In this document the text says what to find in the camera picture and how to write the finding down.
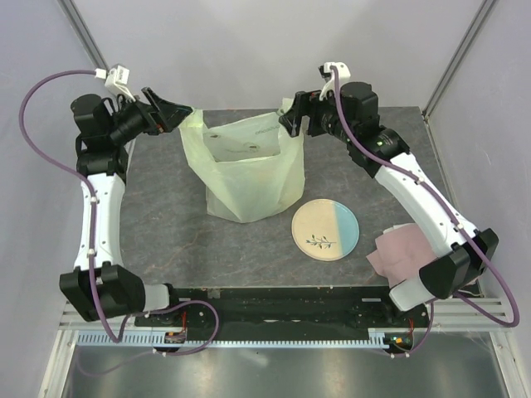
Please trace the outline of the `green avocado print plastic bag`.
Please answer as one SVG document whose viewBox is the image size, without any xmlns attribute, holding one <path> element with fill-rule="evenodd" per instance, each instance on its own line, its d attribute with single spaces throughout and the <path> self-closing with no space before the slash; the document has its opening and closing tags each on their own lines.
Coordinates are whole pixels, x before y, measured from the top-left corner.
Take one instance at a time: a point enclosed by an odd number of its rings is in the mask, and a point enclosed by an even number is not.
<svg viewBox="0 0 531 398">
<path fill-rule="evenodd" d="M 276 111 L 216 127 L 196 109 L 180 124 L 188 166 L 206 187 L 209 215 L 250 223 L 302 197 L 304 138 L 291 138 L 279 123 L 292 103 L 284 98 Z"/>
</svg>

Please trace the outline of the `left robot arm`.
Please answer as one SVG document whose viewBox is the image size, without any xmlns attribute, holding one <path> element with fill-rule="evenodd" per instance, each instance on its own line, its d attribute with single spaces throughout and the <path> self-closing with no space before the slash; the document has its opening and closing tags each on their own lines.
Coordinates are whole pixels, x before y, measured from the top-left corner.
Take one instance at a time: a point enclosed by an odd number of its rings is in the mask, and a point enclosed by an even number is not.
<svg viewBox="0 0 531 398">
<path fill-rule="evenodd" d="M 147 285 L 123 266 L 119 247 L 120 208 L 129 154 L 126 146 L 140 134 L 171 133 L 192 108 L 160 98 L 149 87 L 146 100 L 82 95 L 71 103 L 76 126 L 76 172 L 81 176 L 83 219 L 80 248 L 59 286 L 86 321 L 151 312 L 164 326 L 182 317 L 169 284 Z"/>
</svg>

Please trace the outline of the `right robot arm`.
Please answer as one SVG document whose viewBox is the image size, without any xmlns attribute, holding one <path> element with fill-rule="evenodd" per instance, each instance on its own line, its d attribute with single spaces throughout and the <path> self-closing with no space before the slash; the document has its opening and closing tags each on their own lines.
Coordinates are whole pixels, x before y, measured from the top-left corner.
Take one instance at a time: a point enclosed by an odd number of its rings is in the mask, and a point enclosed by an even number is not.
<svg viewBox="0 0 531 398">
<path fill-rule="evenodd" d="M 329 134 L 346 144 L 349 156 L 385 187 L 420 227 L 436 258 L 389 292 L 380 305 L 381 319 L 399 326 L 410 309 L 434 299 L 447 299 L 480 277 L 499 238 L 479 230 L 441 195 L 421 170 L 402 137 L 380 123 L 378 96 L 363 82 L 343 85 L 338 95 L 299 91 L 280 118 L 296 137 Z"/>
</svg>

